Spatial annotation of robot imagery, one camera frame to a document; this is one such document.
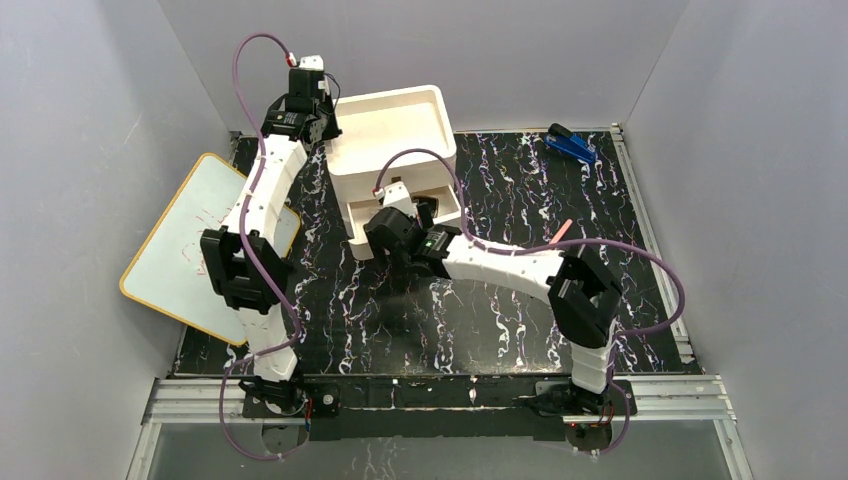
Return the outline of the black gold powder compact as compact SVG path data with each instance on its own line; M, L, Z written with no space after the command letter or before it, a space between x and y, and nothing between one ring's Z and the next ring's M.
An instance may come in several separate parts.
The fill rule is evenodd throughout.
M416 215L422 226L432 226L438 214L439 200L432 196L416 195L412 197Z

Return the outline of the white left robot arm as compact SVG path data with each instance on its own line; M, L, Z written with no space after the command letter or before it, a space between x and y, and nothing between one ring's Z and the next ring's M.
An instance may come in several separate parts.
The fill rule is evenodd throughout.
M222 224L200 238L213 291L244 328L254 374L273 382L294 375L302 332L285 296L292 267L277 237L281 213L314 148L341 133L323 58L289 54L287 62L287 92L263 118L248 117L258 151L245 184Z

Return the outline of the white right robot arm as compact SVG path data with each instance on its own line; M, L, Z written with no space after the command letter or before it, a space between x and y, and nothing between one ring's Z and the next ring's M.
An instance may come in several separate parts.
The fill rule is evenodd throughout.
M571 345L573 387L606 392L623 291L593 249L578 245L520 255L513 246L473 241L453 225L433 223L401 182L374 195L380 208L364 226L374 259L419 277L480 281L543 301Z

